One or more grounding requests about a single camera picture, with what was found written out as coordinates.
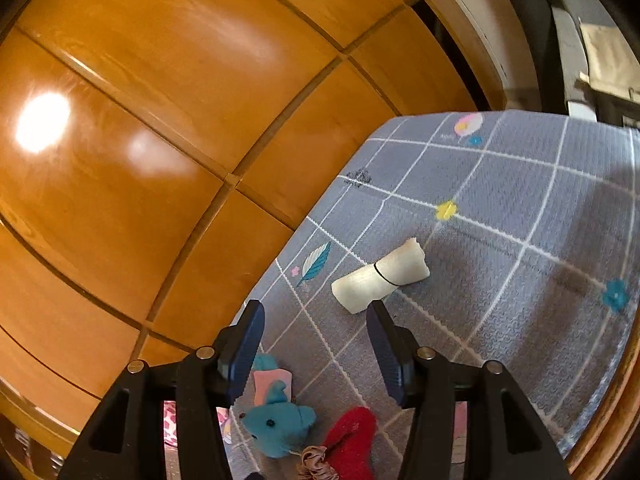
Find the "rolled white cloth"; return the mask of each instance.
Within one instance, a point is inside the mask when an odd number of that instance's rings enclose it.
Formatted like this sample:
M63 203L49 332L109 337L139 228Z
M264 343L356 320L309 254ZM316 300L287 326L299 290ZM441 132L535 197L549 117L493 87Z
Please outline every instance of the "rolled white cloth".
M380 258L335 280L331 290L340 304L352 314L365 310L373 300L381 300L396 288L419 282L429 276L424 251L415 238Z

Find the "black gap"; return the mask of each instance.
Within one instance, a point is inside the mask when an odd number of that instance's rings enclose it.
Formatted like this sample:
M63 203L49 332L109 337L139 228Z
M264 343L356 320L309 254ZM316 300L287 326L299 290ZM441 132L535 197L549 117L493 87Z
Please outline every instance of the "black gap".
M509 392L502 393L507 450L512 455L540 450L542 443Z
M129 393L121 390L89 439L89 446L96 451L121 453L124 427L127 421Z
M487 101L484 92L482 92L480 83L478 82L478 79L476 79L473 70L471 70L469 63L466 62L465 57L463 56L462 52L460 52L460 49L456 45L456 42L453 40L451 35L447 32L447 29L438 19L435 12L431 10L429 4L424 0L419 0L412 5L412 9L431 31L431 33L434 35L434 37L444 50L444 53L453 63L453 67L460 75L460 78L465 84L466 89L471 95L471 98L474 100L478 111L489 111L491 109L489 108L489 101Z

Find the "screw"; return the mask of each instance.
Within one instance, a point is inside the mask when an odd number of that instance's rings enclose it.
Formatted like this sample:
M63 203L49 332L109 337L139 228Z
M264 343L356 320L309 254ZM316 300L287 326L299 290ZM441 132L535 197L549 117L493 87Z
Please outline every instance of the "screw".
M498 361L487 361L486 369L494 375L500 375L504 370L504 367Z
M140 359L136 359L135 361L130 362L127 365L127 370L130 374L137 374L141 372L145 368L145 362Z
M211 359L216 354L216 351L210 346L201 346L196 350L198 359Z
M426 361L436 357L436 351L428 346L421 346L415 351L415 353L420 359L425 359Z

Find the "toy ear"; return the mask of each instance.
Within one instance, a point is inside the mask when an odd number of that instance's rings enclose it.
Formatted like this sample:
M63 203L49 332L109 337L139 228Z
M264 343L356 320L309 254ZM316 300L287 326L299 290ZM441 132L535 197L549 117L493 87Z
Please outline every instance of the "toy ear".
M311 428L313 424L316 422L316 412L313 408L308 406L300 406L300 419L302 420L302 425L305 428Z
M284 389L287 385L284 381L273 381L271 386L269 386L269 391L264 396L265 404L276 404L277 402L287 402L287 394L284 392Z

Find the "black object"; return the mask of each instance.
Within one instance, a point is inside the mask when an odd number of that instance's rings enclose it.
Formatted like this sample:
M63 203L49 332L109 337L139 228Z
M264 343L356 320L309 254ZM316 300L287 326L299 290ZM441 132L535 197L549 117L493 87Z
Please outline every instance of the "black object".
M176 402L182 480L231 480L216 407L231 407L244 391L263 331L264 307L251 300L212 349L170 365L130 363L82 430L59 480L164 480L165 400Z
M469 406L465 480L569 480L556 444L506 368L450 363L394 325L382 301L367 310L367 331L386 390L415 408L399 480L449 479L457 401Z

